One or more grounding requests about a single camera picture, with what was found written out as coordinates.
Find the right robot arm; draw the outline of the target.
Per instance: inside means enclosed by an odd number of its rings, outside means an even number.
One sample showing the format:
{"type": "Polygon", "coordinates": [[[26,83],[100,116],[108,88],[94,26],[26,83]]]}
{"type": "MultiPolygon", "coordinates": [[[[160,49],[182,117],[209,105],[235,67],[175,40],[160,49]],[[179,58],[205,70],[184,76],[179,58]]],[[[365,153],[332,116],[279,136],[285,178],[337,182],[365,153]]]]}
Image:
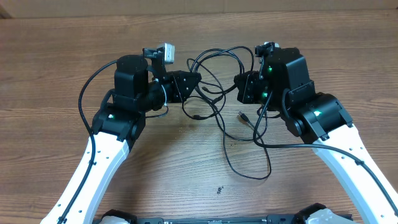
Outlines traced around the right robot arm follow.
{"type": "Polygon", "coordinates": [[[397,192],[363,144],[353,119],[333,95],[317,93],[297,48],[255,48],[258,71],[236,75],[238,101],[278,111],[287,129],[328,166],[365,223],[397,223],[397,192]]]}

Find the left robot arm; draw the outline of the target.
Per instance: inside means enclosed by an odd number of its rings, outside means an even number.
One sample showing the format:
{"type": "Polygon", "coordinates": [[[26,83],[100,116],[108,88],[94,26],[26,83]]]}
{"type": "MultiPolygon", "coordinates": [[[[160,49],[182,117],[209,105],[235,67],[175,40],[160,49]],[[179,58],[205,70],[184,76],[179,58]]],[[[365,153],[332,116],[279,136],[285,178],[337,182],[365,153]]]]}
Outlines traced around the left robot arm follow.
{"type": "Polygon", "coordinates": [[[85,153],[42,223],[91,223],[120,165],[146,125],[146,113],[183,103],[201,80],[197,72],[165,70],[160,57],[125,55],[115,61],[114,88],[91,124],[85,153]]]}

